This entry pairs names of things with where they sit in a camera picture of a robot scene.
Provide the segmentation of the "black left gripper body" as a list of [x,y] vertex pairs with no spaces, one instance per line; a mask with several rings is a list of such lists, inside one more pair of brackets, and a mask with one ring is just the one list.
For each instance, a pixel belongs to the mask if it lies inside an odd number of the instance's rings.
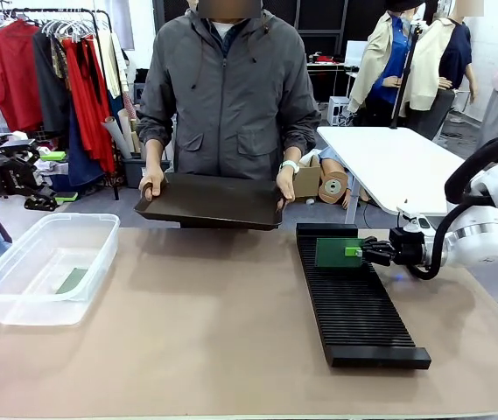
[[0,164],[0,180],[3,195],[32,196],[41,190],[35,163],[39,160],[37,152],[20,151],[3,155]]

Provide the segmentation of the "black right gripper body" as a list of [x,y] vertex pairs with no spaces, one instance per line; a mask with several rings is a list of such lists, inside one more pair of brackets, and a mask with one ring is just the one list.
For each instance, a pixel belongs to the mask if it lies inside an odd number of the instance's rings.
[[424,263],[424,234],[408,232],[403,227],[389,231],[389,242],[394,249],[392,261],[402,266],[418,266]]

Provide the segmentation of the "person's left hand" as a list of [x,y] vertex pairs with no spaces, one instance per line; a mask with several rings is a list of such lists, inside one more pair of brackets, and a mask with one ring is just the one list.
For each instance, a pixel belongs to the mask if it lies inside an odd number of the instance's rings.
[[295,171],[291,166],[283,167],[277,175],[276,183],[281,192],[281,198],[278,201],[280,207],[292,203],[296,198],[293,183],[294,177]]

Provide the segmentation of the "person's right hand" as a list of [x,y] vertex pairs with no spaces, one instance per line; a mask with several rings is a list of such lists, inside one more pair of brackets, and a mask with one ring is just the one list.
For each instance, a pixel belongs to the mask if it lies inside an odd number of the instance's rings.
[[139,184],[139,190],[147,201],[159,197],[163,187],[166,185],[166,177],[162,171],[148,171]]

